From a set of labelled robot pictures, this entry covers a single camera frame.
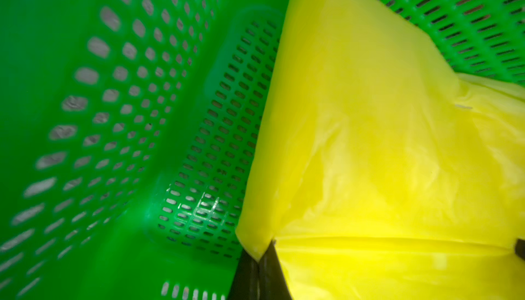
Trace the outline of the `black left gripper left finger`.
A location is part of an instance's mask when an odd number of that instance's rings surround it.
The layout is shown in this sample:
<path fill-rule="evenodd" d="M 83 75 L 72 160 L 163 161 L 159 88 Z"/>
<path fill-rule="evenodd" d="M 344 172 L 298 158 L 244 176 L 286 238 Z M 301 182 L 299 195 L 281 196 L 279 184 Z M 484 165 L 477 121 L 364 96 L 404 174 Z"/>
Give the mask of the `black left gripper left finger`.
<path fill-rule="evenodd" d="M 245 250 L 241 253 L 227 300 L 292 300 L 278 254 L 272 241 L 257 262 Z"/>

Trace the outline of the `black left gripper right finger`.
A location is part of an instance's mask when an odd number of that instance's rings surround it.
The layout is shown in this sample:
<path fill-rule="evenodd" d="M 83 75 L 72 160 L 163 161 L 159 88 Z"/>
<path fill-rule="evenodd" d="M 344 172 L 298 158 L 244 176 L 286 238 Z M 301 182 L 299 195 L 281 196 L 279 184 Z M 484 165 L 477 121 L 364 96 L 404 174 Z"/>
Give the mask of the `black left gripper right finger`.
<path fill-rule="evenodd" d="M 518 239 L 515 244 L 515 253 L 516 255 L 521 258 L 522 260 L 525 260 L 525 240 Z"/>

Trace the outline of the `yellow raincoat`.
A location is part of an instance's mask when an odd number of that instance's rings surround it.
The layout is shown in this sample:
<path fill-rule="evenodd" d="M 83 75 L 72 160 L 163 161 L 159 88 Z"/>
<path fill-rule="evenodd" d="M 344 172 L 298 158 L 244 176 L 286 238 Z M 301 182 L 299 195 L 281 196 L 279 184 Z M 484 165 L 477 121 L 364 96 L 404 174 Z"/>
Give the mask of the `yellow raincoat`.
<path fill-rule="evenodd" d="M 377 0 L 290 0 L 236 234 L 294 299 L 523 299 L 524 89 Z"/>

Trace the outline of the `green plastic perforated basket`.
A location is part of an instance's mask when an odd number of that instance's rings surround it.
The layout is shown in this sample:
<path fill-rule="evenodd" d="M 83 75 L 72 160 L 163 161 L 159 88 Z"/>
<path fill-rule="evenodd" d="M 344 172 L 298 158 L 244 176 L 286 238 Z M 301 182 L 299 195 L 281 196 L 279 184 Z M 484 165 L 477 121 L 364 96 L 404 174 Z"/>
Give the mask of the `green plastic perforated basket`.
<path fill-rule="evenodd" d="M 524 0 L 377 1 L 524 89 Z M 1 0 L 2 299 L 227 299 L 289 2 Z"/>

